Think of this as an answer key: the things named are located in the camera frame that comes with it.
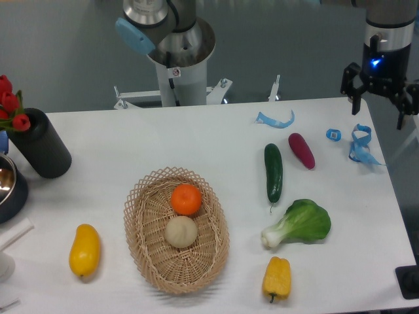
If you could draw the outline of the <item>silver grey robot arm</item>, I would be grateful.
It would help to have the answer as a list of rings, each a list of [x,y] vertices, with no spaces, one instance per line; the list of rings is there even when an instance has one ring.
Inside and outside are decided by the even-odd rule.
[[[363,61],[351,63],[340,91],[361,108],[361,97],[385,97],[399,112],[398,125],[418,114],[418,85],[407,80],[417,1],[345,1],[366,11]],[[115,23],[117,33],[133,51],[155,65],[165,107],[218,104],[226,88],[207,90],[207,61],[215,48],[211,26],[196,15],[194,1],[125,1]]]

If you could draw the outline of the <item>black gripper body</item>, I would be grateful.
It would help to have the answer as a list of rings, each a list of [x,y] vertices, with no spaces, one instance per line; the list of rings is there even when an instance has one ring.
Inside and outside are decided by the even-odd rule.
[[[379,24],[368,21],[359,79],[362,93],[401,96],[404,92],[414,22]]]

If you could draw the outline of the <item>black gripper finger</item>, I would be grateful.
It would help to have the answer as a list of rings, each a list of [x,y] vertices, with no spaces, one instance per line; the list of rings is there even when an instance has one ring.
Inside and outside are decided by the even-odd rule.
[[[348,65],[342,75],[340,93],[346,95],[352,104],[352,114],[356,115],[361,108],[361,96],[367,91],[367,85],[363,80],[361,67],[352,62]]]
[[[401,130],[410,117],[418,115],[418,80],[406,83],[397,98],[396,107],[399,111],[397,129]]]

